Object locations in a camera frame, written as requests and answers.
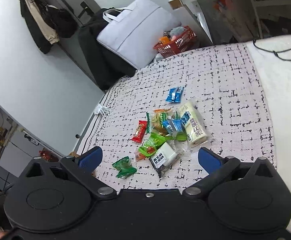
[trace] bed sheet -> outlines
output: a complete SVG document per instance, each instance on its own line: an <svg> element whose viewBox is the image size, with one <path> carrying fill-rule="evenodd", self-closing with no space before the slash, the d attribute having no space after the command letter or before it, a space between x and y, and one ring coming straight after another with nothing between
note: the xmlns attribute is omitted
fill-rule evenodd
<svg viewBox="0 0 291 240"><path fill-rule="evenodd" d="M176 86L184 86L181 104L188 99L198 102L204 124L213 135L205 147L245 162L265 156L276 167L271 116L260 78L246 45L228 44L195 49L151 64L132 78L121 78L106 93L101 103L112 114L106 121L101 116L93 118L78 150L82 154L94 146L102 148L98 179L118 191L182 191L207 175L198 163L199 147L187 149L161 179L148 160L132 160L138 171L126 179L116 178L117 171L111 166L125 156L134 157L140 144L131 138L138 121L146 120L146 112L181 105L165 101L169 89Z"/></svg>

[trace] red basket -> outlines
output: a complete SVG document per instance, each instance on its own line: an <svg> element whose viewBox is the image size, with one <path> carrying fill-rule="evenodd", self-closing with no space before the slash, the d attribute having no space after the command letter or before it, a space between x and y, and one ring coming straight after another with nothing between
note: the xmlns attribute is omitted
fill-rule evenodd
<svg viewBox="0 0 291 240"><path fill-rule="evenodd" d="M186 31L177 36L174 41L164 45L157 43L153 48L157 49L164 58L187 51L193 45L196 35L189 26L185 26L185 28Z"/></svg>

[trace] black coat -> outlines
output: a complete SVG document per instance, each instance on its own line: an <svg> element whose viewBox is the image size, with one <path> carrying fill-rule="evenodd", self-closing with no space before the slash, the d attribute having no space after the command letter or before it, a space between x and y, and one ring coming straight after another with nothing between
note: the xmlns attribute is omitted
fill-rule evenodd
<svg viewBox="0 0 291 240"><path fill-rule="evenodd" d="M79 44L86 58L87 64L98 86L102 90L109 89L121 77L133 77L136 69L128 62L114 54L97 42L99 33L107 26L102 13L107 9L98 11L79 30Z"/></svg>
<svg viewBox="0 0 291 240"><path fill-rule="evenodd" d="M50 42L47 41L47 39L42 34L39 26L37 25L35 19L30 13L25 0L20 0L20 9L21 15L25 19L28 29L31 33L31 36L35 41L36 45L38 46L39 50L41 50L43 54L47 54L50 51L52 45L50 44Z"/></svg>

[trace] white bag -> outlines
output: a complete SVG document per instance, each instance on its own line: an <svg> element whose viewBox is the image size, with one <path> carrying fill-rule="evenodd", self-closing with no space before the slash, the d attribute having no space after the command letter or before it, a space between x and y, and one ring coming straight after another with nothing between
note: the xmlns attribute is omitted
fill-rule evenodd
<svg viewBox="0 0 291 240"><path fill-rule="evenodd" d="M123 10L117 17L110 11ZM110 9L103 13L109 24L97 41L136 69L144 68L156 56L153 46L164 31L181 25L171 13L150 0L135 0L125 8Z"/></svg>

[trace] red package on desk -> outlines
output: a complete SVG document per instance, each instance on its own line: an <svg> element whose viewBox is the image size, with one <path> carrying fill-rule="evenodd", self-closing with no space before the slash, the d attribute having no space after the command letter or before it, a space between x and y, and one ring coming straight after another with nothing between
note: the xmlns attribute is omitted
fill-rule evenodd
<svg viewBox="0 0 291 240"><path fill-rule="evenodd" d="M133 138L131 139L132 141L142 143L142 138L145 135L147 123L147 121L139 121L139 126Z"/></svg>

